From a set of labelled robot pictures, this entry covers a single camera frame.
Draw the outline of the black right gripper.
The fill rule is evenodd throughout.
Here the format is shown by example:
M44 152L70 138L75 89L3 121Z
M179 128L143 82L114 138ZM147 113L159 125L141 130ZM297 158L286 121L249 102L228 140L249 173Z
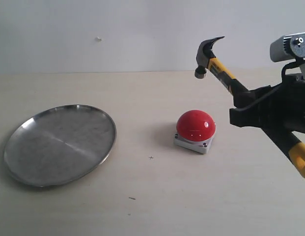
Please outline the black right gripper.
M268 99L259 99L268 92ZM277 85L252 90L241 86L233 89L232 94L234 108L229 109L232 125L305 134L305 58L286 64Z

